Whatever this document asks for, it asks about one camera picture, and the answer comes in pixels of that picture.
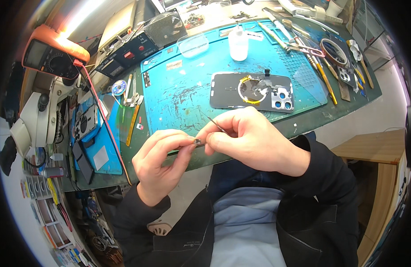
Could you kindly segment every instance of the wooden cabinet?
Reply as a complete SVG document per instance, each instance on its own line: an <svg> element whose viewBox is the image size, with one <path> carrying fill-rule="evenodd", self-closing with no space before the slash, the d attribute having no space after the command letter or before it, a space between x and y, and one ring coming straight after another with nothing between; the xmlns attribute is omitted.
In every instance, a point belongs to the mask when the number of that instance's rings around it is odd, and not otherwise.
<svg viewBox="0 0 411 267"><path fill-rule="evenodd" d="M404 129L357 135L332 149L345 162L360 160L377 168L371 172L358 221L366 230L357 250L358 266L372 255L400 201L406 177Z"/></svg>

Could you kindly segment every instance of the digital multimeter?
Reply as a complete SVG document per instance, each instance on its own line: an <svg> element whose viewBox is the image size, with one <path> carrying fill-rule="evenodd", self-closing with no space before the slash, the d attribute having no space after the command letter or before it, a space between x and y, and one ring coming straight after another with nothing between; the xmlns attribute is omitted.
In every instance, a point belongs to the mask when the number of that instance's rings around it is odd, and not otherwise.
<svg viewBox="0 0 411 267"><path fill-rule="evenodd" d="M90 60L90 54L80 45L65 38L45 24L37 27L27 43L21 65L37 71L66 79L79 75L74 59L83 64Z"/></svg>

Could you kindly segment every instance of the hand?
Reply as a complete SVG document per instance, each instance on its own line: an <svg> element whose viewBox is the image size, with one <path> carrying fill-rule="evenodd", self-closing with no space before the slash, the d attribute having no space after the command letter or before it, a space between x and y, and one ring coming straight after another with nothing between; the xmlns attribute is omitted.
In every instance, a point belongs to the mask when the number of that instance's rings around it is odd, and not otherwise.
<svg viewBox="0 0 411 267"><path fill-rule="evenodd" d="M277 171L293 177L306 172L310 152L293 145L255 108L234 109L217 116L214 121L229 136L209 122L196 136L202 143L206 140L207 155L217 151L253 169Z"/></svg>
<svg viewBox="0 0 411 267"><path fill-rule="evenodd" d="M148 206L157 205L173 190L189 164L194 137L180 130L156 131L133 157L132 163L140 183L137 193ZM171 150L180 149L171 166L162 166Z"/></svg>

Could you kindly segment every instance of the light blue shirt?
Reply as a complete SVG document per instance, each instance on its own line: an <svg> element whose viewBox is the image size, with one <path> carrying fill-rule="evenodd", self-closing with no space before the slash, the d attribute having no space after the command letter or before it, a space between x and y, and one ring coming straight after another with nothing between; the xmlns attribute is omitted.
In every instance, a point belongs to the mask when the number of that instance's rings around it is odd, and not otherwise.
<svg viewBox="0 0 411 267"><path fill-rule="evenodd" d="M283 193L241 187L214 203L214 245L210 267L285 267L275 226Z"/></svg>

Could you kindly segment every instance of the light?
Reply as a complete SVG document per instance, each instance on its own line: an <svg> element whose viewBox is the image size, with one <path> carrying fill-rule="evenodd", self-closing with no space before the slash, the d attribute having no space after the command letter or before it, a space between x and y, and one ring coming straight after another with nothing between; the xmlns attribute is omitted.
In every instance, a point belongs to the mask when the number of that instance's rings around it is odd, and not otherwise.
<svg viewBox="0 0 411 267"><path fill-rule="evenodd" d="M87 0L87 2L70 18L68 24L64 26L64 30L60 32L61 38L69 38L72 32L88 17L104 0Z"/></svg>

